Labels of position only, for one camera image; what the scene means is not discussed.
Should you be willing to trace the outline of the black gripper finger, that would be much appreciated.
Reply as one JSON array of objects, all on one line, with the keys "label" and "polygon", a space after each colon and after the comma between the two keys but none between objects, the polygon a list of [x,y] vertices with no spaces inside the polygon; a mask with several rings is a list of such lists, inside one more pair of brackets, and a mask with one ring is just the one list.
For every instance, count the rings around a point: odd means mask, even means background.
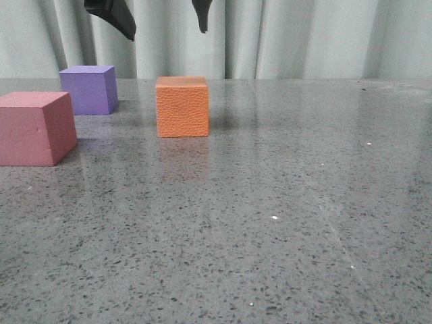
[{"label": "black gripper finger", "polygon": [[198,19],[198,27],[201,33],[208,31],[209,10],[212,0],[192,0],[192,6]]},{"label": "black gripper finger", "polygon": [[84,8],[111,24],[130,41],[135,40],[136,23],[124,0],[85,0]]}]

